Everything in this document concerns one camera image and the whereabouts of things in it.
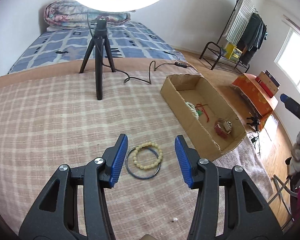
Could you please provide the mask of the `pink plaid blanket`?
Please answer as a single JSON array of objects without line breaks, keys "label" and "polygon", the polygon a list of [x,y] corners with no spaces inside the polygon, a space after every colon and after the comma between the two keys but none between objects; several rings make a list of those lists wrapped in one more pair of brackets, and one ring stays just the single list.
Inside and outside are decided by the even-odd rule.
[{"label": "pink plaid blanket", "polygon": [[116,238],[185,239],[197,191],[184,183],[174,151],[175,137],[185,131],[160,93],[170,74],[195,71],[162,66],[149,85],[106,72],[102,100],[96,98],[93,72],[38,80],[26,73],[24,82],[12,75],[13,83],[0,87],[0,214],[12,231],[19,231],[60,165],[85,165],[124,133],[129,147],[157,143],[163,163],[149,180],[123,169],[114,188],[105,191]]}]

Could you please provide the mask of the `black tripod stand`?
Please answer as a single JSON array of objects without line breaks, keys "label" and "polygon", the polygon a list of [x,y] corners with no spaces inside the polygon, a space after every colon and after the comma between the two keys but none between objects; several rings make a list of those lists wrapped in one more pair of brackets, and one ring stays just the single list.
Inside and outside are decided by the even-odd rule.
[{"label": "black tripod stand", "polygon": [[108,38],[107,19],[99,18],[94,30],[91,34],[91,40],[88,48],[85,52],[85,56],[79,71],[79,74],[84,73],[85,67],[92,54],[93,49],[95,50],[95,82],[96,82],[96,97],[97,100],[102,100],[103,89],[102,89],[102,75],[103,75],[103,52],[106,50],[106,55],[109,61],[110,69],[114,73],[116,72],[113,56],[111,53],[110,42]]}]

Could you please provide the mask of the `black clamp on floor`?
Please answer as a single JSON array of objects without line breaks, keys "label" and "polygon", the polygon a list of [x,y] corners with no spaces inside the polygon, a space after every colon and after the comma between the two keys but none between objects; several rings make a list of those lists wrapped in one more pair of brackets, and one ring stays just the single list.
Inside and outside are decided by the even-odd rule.
[{"label": "black clamp on floor", "polygon": [[250,116],[246,118],[246,124],[254,129],[256,132],[261,131],[261,120],[258,113],[249,113]]}]

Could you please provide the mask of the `dark hanging clothes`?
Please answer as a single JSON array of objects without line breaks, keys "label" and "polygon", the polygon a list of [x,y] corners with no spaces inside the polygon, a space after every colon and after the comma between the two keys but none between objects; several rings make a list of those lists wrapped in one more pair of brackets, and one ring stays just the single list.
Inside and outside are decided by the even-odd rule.
[{"label": "dark hanging clothes", "polygon": [[248,65],[255,53],[261,48],[264,40],[267,39],[267,26],[259,14],[253,13],[249,23],[240,38],[237,49],[242,53],[239,58],[242,64]]}]

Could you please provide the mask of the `brown cardboard box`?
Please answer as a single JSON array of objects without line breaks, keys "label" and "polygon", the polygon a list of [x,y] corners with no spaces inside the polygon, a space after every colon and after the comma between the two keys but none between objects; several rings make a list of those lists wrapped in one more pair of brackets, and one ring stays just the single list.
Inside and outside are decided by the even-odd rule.
[{"label": "brown cardboard box", "polygon": [[[247,136],[237,114],[202,76],[169,75],[160,93],[202,158],[216,160],[233,151]],[[226,139],[215,132],[218,118],[232,123]]]}]

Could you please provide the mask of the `striped hanging cloth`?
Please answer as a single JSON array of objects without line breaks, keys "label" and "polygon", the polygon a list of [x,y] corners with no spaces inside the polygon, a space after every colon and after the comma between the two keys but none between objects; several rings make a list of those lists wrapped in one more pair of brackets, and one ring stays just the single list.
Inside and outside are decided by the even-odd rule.
[{"label": "striped hanging cloth", "polygon": [[238,0],[223,34],[229,43],[237,45],[255,11],[255,6],[251,0]]}]

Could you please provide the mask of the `yellow box on rack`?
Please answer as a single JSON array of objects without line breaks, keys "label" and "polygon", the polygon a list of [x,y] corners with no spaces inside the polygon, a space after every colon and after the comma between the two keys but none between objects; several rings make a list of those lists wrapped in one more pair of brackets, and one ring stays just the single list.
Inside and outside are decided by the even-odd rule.
[{"label": "yellow box on rack", "polygon": [[226,55],[225,58],[237,63],[242,55],[242,51],[239,50],[235,45],[232,43],[228,43],[225,48]]}]

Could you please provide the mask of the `folded floral quilt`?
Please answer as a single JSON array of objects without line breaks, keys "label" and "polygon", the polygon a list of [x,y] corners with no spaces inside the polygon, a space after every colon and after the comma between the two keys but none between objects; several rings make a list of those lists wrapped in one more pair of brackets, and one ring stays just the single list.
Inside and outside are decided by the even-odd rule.
[{"label": "folded floral quilt", "polygon": [[103,12],[88,8],[76,0],[55,0],[44,10],[44,21],[51,27],[61,29],[87,28],[105,18],[109,25],[122,25],[130,21],[128,12]]}]

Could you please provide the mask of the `window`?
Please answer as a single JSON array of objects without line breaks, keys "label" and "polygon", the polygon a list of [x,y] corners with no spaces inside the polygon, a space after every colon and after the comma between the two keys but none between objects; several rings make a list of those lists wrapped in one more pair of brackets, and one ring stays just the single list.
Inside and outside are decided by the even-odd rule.
[{"label": "window", "polygon": [[289,26],[289,32],[275,63],[300,93],[300,27],[287,16],[283,17],[283,22]]}]

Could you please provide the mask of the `stacked boxes on table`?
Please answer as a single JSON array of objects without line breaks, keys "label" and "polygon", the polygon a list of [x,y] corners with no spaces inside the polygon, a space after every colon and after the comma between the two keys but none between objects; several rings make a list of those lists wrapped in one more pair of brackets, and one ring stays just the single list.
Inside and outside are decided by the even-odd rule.
[{"label": "stacked boxes on table", "polygon": [[260,74],[255,77],[255,80],[270,98],[272,98],[279,91],[280,83],[270,74],[268,70],[265,72],[260,72]]}]

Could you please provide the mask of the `black clothes rack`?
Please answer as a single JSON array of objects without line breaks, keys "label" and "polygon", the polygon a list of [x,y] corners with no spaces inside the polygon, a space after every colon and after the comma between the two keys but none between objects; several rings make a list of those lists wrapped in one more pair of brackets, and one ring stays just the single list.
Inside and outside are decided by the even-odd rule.
[{"label": "black clothes rack", "polygon": [[247,73],[250,61],[267,39],[267,25],[251,0],[236,0],[217,42],[209,41],[199,59],[211,70]]}]

